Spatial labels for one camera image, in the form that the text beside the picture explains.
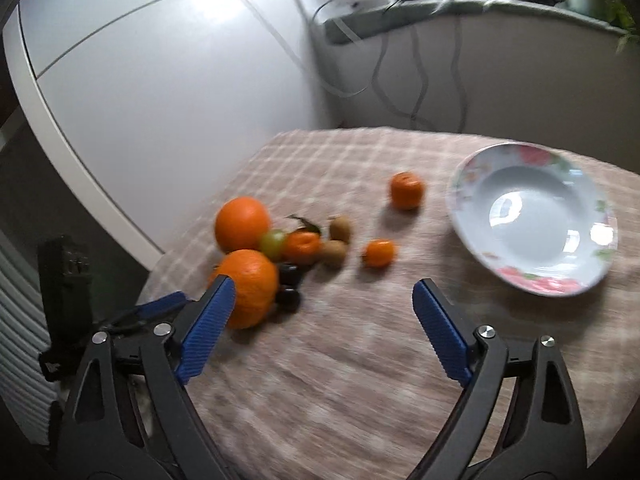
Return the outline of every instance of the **tangerine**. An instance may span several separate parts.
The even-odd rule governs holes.
[[[282,256],[292,264],[311,265],[318,257],[321,245],[318,233],[298,229],[284,240]]]
[[[396,259],[396,244],[391,240],[372,240],[365,248],[362,261],[367,267],[386,267]]]
[[[391,178],[389,196],[396,209],[409,211],[420,207],[424,196],[425,184],[415,173],[404,171]]]

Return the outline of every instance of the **tablecloth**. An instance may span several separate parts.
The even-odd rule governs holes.
[[[345,268],[312,270],[297,314],[225,333],[203,374],[188,384],[207,430],[241,472],[283,480],[402,479],[411,472],[461,392],[412,311],[412,286],[425,277],[475,322],[502,335],[554,336],[577,393],[589,462],[610,442],[640,394],[640,176],[563,152],[608,193],[620,248],[594,289],[540,298],[479,265],[447,217],[444,193],[454,168],[495,142],[390,128],[280,134],[162,257],[140,301],[175,290],[199,297],[222,258],[212,223],[235,196],[260,199],[284,228],[294,226],[284,219],[289,214],[318,222],[334,214],[353,219]],[[387,205],[388,180],[404,170],[428,183],[418,214]],[[399,245],[386,272],[360,265],[364,244],[377,237]],[[476,458],[490,454],[509,386]]]

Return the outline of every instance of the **kiwi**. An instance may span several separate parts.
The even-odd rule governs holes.
[[[340,269],[347,258],[347,244],[341,240],[329,240],[322,244],[320,261],[332,269]]]
[[[340,215],[329,224],[329,238],[348,244],[351,241],[351,221],[349,217]]]

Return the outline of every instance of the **orange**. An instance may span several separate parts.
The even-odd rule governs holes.
[[[311,265],[320,251],[320,235],[298,229],[287,235],[284,240],[282,256],[286,262],[297,265]]]
[[[409,211],[420,207],[424,190],[424,182],[411,171],[394,175],[389,182],[389,196],[396,209]]]
[[[260,238],[271,227],[267,208],[255,198],[239,196],[218,212],[214,233],[222,251],[257,249]]]
[[[362,255],[362,261],[367,267],[386,267],[396,259],[396,252],[396,244],[391,240],[372,240]]]
[[[278,290],[278,269],[258,251],[242,249],[228,254],[209,277],[209,285],[226,274],[236,286],[236,304],[227,328],[249,328],[269,313]]]

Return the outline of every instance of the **blue gripper pad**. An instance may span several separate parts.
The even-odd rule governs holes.
[[[465,388],[471,381],[467,346],[458,330],[423,282],[414,285],[414,312],[449,379]]]
[[[142,319],[160,316],[168,310],[171,310],[174,306],[184,303],[185,301],[187,301],[187,296],[184,292],[173,292],[159,300],[140,305],[136,309],[136,314],[138,314]]]
[[[236,286],[231,278],[226,278],[182,343],[182,358],[175,369],[175,376],[183,386],[202,373],[235,303]]]

